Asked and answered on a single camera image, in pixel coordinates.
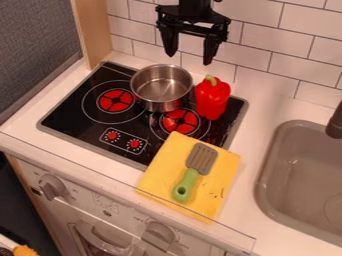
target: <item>spatula handle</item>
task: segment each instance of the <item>spatula handle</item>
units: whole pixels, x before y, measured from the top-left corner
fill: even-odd
[[[173,188],[172,197],[179,203],[187,202],[190,199],[191,191],[199,175],[195,169],[187,169],[183,179]]]

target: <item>sink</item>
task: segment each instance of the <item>sink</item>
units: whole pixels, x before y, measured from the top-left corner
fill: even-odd
[[[342,140],[324,130],[301,120],[280,125],[255,198],[274,221],[342,247]]]

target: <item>control panel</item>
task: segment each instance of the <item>control panel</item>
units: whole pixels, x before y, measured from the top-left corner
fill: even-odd
[[[153,245],[162,255],[175,256],[224,256],[225,252],[191,234],[169,227],[151,217],[109,197],[91,191],[78,184],[56,177],[48,172],[24,163],[24,175],[37,196],[49,200],[61,200],[101,221],[124,230],[139,241]]]
[[[108,128],[101,135],[100,141],[134,155],[140,155],[147,145],[145,139],[114,128]]]

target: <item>pepper stem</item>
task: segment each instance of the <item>pepper stem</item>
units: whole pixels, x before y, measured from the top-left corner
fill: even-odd
[[[210,83],[211,83],[212,86],[216,86],[217,85],[217,81],[216,81],[216,78],[214,76],[206,75],[205,79],[206,80],[210,80]]]

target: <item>yellow sponge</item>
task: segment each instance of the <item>yellow sponge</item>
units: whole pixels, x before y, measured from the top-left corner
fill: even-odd
[[[217,159],[210,173],[206,176],[201,175],[196,182],[190,200],[185,204],[179,204],[173,199],[171,192],[183,178],[187,169],[186,160],[198,142],[200,141],[172,132],[140,179],[137,192],[192,218],[210,223],[207,218],[214,219],[218,214],[239,166],[240,156],[204,143],[218,152]]]
[[[20,245],[14,248],[14,256],[38,256],[38,254],[30,249],[27,245]]]

